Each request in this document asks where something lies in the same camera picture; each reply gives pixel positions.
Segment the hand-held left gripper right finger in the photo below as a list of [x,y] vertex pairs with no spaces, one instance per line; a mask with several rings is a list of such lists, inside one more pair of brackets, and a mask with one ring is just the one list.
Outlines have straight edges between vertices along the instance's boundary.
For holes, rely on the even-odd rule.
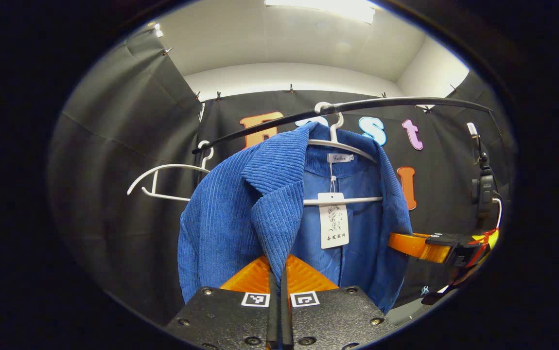
[[357,285],[339,287],[290,255],[281,281],[282,350],[364,348],[397,332]]

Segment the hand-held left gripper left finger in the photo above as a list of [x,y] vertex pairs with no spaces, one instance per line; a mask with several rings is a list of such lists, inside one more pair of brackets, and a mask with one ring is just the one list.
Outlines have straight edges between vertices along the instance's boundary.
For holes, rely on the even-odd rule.
[[277,350],[275,281],[261,256],[220,287],[202,286],[164,330],[205,350]]

